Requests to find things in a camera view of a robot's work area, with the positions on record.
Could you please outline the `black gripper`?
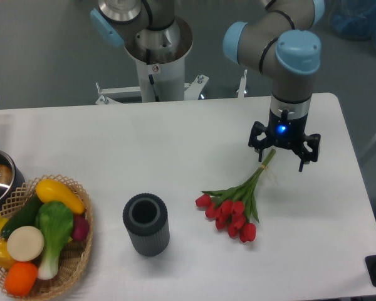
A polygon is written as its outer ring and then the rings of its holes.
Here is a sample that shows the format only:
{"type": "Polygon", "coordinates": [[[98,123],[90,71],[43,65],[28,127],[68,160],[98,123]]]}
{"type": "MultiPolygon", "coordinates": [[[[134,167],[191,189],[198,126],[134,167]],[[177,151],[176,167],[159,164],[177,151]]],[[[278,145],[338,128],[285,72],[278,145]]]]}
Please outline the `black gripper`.
{"type": "Polygon", "coordinates": [[[269,111],[268,126],[255,121],[249,135],[248,146],[258,153],[258,161],[263,159],[263,151],[276,146],[284,149],[295,149],[300,158],[299,172],[310,162],[317,162],[320,151],[320,134],[305,135],[308,115],[299,119],[283,120],[269,111]]]}

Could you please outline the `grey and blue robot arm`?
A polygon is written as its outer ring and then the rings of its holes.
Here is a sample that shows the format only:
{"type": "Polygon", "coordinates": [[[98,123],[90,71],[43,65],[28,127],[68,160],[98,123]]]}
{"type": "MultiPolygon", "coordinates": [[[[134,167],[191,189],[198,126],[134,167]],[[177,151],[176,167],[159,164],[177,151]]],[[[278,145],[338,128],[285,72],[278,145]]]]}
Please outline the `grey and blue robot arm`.
{"type": "MultiPolygon", "coordinates": [[[[235,64],[259,71],[273,82],[267,125],[255,122],[249,146],[257,153],[275,146],[293,151],[301,164],[318,160],[319,134],[305,134],[320,39],[311,27],[322,17],[323,1],[265,1],[255,24],[237,22],[222,49],[235,64]]],[[[173,1],[99,1],[90,19],[109,44],[123,46],[135,60],[144,102],[184,99],[185,57],[193,44],[190,26],[175,14],[173,1]]]]}

